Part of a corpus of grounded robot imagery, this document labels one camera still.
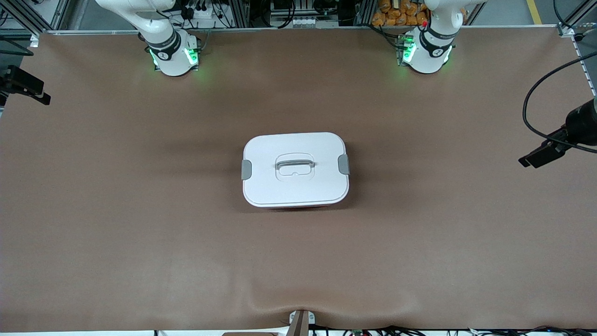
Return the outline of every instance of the gray handle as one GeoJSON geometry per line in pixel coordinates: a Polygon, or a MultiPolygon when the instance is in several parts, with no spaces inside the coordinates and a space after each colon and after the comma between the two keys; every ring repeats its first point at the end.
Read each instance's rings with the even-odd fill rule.
{"type": "Polygon", "coordinates": [[[313,162],[311,160],[280,161],[280,162],[276,163],[276,169],[280,169],[281,167],[284,167],[284,166],[299,166],[299,165],[303,165],[303,164],[308,164],[309,166],[313,167],[315,165],[315,162],[313,162]]]}

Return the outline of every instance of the white lid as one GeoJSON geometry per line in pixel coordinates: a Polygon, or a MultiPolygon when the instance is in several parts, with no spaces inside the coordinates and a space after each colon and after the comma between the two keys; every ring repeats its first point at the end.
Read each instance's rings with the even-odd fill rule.
{"type": "Polygon", "coordinates": [[[334,133],[263,135],[245,146],[243,192],[258,207],[333,204],[348,193],[348,158],[334,133]]]}

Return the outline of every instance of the yellow stripe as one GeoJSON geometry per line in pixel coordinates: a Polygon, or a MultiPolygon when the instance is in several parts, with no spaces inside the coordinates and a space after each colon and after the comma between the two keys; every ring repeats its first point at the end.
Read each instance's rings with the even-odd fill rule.
{"type": "Polygon", "coordinates": [[[539,16],[539,12],[537,11],[537,6],[535,5],[535,0],[527,0],[528,10],[531,11],[531,17],[533,18],[533,23],[535,25],[542,25],[541,17],[539,16]]]}

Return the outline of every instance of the table surface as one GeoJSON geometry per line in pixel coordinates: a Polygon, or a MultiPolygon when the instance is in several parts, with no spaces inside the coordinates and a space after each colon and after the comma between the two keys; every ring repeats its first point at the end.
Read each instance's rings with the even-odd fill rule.
{"type": "MultiPolygon", "coordinates": [[[[0,330],[279,326],[595,328],[595,157],[517,159],[531,85],[576,57],[553,28],[465,29],[437,74],[369,30],[214,33],[198,71],[127,36],[42,36],[23,69],[50,106],[0,121],[0,330]],[[334,132],[350,192],[328,208],[243,198],[257,135],[334,132]]],[[[580,65],[530,102],[558,128],[580,65]]]]}

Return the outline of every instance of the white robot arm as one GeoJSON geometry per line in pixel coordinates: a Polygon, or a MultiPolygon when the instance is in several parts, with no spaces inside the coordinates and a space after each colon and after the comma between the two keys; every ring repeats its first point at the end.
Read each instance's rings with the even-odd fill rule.
{"type": "Polygon", "coordinates": [[[180,76],[197,66],[197,37],[175,29],[168,19],[147,19],[142,12],[169,10],[176,0],[96,0],[139,30],[149,46],[155,65],[168,76],[180,76]]]}
{"type": "Polygon", "coordinates": [[[410,49],[403,61],[415,71],[431,74],[438,71],[452,50],[452,41],[463,23],[460,9],[486,0],[425,0],[431,10],[429,24],[407,33],[413,36],[410,49]]]}

